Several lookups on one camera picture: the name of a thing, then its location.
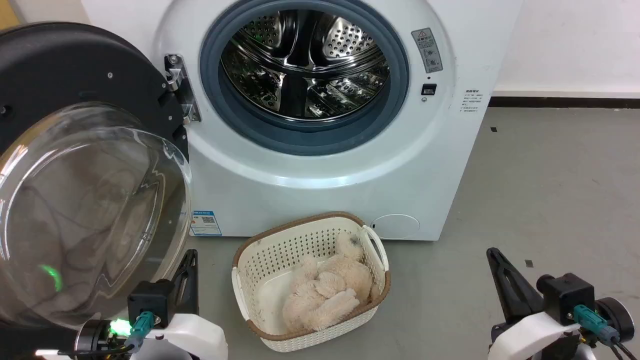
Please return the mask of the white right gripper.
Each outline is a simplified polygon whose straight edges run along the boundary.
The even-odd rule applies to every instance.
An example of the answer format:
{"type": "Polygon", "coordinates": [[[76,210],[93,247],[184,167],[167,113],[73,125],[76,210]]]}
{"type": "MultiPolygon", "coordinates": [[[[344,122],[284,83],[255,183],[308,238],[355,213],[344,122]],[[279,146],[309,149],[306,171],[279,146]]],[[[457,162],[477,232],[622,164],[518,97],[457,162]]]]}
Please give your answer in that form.
{"type": "Polygon", "coordinates": [[[563,325],[543,312],[539,292],[498,248],[487,249],[486,257],[505,324],[511,326],[496,337],[489,359],[583,360],[579,325],[571,317],[563,325]]]}

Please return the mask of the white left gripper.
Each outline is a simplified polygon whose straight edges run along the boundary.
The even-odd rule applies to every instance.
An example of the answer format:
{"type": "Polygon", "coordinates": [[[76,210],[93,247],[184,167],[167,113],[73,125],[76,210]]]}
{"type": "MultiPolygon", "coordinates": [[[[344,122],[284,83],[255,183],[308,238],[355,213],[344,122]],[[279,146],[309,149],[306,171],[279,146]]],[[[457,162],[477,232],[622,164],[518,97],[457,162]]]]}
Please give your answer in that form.
{"type": "Polygon", "coordinates": [[[188,249],[174,277],[174,312],[167,328],[153,329],[135,360],[227,360],[222,328],[200,317],[198,251],[188,249]]]}

